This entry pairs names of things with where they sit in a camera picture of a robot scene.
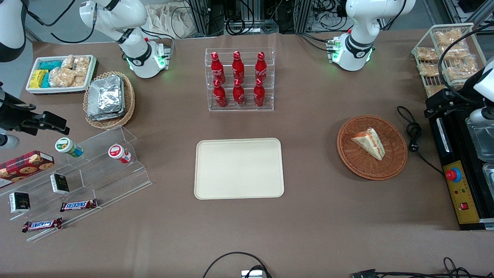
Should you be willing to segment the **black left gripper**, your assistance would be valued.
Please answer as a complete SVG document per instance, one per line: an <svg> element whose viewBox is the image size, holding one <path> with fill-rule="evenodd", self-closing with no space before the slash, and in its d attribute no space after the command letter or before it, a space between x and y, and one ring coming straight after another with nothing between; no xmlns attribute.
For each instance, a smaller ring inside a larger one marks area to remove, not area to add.
<svg viewBox="0 0 494 278"><path fill-rule="evenodd" d="M441 89L426 101L426 109L424 110L424 117L430 119L435 115L439 116L448 115L450 111L455 110L468 110L474 111L476 109L483 108L483 96L478 93L474 86L480 81L480 79L468 79L464 82L462 87L458 84L450 85L449 89ZM452 106L449 109L439 109L446 106L452 101Z"/></svg>

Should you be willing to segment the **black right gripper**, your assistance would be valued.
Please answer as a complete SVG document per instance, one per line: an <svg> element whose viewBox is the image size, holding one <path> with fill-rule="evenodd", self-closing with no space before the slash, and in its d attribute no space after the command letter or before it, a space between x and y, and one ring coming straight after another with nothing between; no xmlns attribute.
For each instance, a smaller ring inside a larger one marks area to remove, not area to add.
<svg viewBox="0 0 494 278"><path fill-rule="evenodd" d="M6 93L0 88L0 128L6 131L17 131L36 136L38 129L52 130L59 133L69 133L67 120L48 111L36 116L32 111L33 104L27 104L17 97Z"/></svg>

